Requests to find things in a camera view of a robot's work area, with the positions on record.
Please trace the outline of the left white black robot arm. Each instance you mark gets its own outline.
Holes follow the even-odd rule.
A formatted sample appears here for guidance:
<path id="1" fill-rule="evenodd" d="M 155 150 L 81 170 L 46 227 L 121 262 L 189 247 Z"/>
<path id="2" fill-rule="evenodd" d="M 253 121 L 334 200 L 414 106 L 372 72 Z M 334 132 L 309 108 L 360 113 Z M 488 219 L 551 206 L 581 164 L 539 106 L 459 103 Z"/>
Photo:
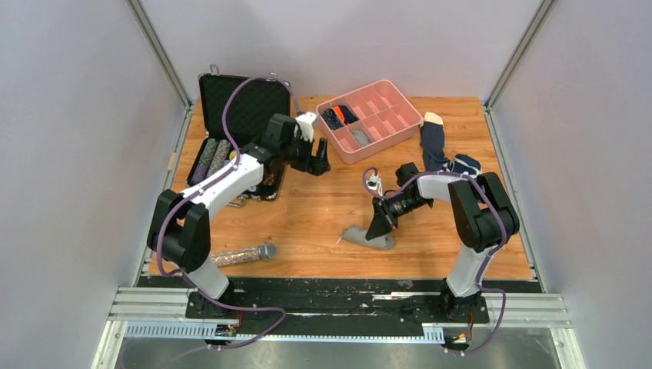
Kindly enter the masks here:
<path id="1" fill-rule="evenodd" d="M 234 159 L 219 171 L 181 192 L 167 189 L 158 196 L 147 245 L 159 264 L 175 264 L 204 293 L 206 308 L 214 316 L 229 316 L 236 299 L 226 291 L 228 278 L 209 257 L 211 221 L 236 197 L 287 165 L 315 176 L 329 171 L 328 142 L 314 139 L 317 118 L 314 112 L 296 118 L 275 114 L 264 133 L 236 149 Z"/>

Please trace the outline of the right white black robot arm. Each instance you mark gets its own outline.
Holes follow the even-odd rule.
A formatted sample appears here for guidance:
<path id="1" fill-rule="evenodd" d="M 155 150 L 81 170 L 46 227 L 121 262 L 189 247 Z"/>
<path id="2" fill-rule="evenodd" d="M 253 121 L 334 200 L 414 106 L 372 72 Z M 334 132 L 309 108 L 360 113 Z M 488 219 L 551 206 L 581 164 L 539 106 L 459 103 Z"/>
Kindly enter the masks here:
<path id="1" fill-rule="evenodd" d="M 399 188 L 385 194 L 374 167 L 363 172 L 364 188 L 373 196 L 374 216 L 364 236 L 377 240 L 398 228 L 399 217 L 435 201 L 451 204 L 461 249 L 444 279 L 436 307 L 449 321 L 458 321 L 477 305 L 482 281 L 493 256 L 519 232 L 520 221 L 494 172 L 475 177 L 446 171 L 419 171 L 407 163 L 396 171 Z"/>

